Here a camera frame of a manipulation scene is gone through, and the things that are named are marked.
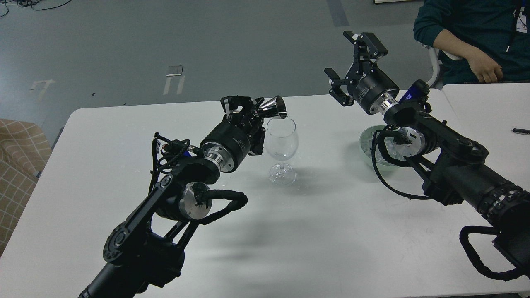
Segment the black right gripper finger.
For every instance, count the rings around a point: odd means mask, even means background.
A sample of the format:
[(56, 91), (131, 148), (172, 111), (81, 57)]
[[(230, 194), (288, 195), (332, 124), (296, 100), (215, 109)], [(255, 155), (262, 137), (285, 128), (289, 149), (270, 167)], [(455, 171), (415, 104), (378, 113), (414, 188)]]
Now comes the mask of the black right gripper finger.
[(341, 86), (353, 86), (356, 85), (354, 81), (357, 81), (357, 74), (348, 76), (346, 79), (341, 79), (340, 76), (333, 70), (333, 68), (324, 68), (324, 73), (330, 79), (329, 94), (339, 102), (343, 107), (349, 107), (354, 105), (353, 96), (347, 95), (343, 92)]
[(377, 61), (388, 54), (388, 49), (374, 33), (354, 34), (344, 31), (343, 36), (353, 45), (353, 62), (346, 73), (347, 77), (363, 77), (373, 72)]

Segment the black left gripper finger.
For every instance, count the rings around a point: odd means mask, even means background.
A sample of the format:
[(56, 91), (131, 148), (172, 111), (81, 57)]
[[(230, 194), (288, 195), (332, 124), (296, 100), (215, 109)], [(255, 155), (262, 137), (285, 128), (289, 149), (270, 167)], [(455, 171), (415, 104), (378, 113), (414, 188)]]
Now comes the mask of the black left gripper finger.
[(225, 111), (224, 119), (233, 125), (244, 125), (254, 118), (259, 100), (247, 96), (226, 96), (220, 104)]
[(249, 140), (250, 147), (248, 155), (262, 155), (265, 142), (265, 128), (263, 128), (263, 117), (253, 116), (248, 123), (246, 123), (246, 137)]

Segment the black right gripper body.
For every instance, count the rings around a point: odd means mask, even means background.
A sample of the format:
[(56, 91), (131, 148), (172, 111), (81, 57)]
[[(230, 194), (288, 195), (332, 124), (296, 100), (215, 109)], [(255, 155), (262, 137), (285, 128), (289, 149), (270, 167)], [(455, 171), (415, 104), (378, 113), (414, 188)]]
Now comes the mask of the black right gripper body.
[(369, 115), (378, 113), (379, 98), (385, 93), (395, 98), (399, 87), (377, 66), (350, 87), (350, 96)]

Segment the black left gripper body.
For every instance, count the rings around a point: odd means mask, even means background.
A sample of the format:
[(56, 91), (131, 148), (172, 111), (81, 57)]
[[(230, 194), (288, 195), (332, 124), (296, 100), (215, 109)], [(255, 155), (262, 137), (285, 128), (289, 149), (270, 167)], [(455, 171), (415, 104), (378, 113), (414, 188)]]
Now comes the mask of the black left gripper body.
[(200, 150), (220, 172), (234, 172), (248, 156), (250, 143), (245, 131), (246, 124), (237, 126), (223, 119), (201, 142)]

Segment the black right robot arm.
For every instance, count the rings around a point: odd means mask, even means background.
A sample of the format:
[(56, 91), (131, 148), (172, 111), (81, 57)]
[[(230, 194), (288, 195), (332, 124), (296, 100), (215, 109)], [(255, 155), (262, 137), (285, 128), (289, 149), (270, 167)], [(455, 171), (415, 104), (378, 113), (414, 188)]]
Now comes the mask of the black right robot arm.
[[(435, 200), (444, 206), (469, 203), (489, 226), (469, 225), (459, 234), (473, 267), (485, 277), (510, 281), (529, 276), (529, 192), (485, 165), (488, 150), (431, 115), (429, 86), (416, 80), (399, 98), (399, 88), (377, 61), (388, 51), (373, 33), (343, 35), (353, 45), (353, 63), (346, 77), (326, 68), (329, 93), (344, 107), (358, 103), (369, 115), (380, 113), (386, 126), (371, 137), (370, 160), (382, 184), (376, 153), (386, 162), (411, 167), (423, 180), (423, 195), (392, 189), (408, 199)], [(480, 259), (469, 242), (470, 234), (493, 235), (494, 247), (514, 266), (496, 273)]]

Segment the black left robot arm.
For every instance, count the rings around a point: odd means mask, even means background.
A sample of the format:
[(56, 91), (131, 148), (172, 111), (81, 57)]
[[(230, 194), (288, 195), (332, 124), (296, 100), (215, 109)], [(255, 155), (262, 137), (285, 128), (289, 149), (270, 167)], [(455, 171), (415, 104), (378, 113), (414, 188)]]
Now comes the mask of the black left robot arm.
[(227, 96), (220, 104), (223, 119), (197, 147), (154, 135), (148, 196), (108, 236), (106, 265), (81, 298), (132, 298), (149, 285), (163, 287), (180, 276), (184, 249), (199, 225), (247, 204), (245, 194), (210, 185), (247, 155), (262, 154), (264, 119), (284, 118), (286, 108), (281, 96)]

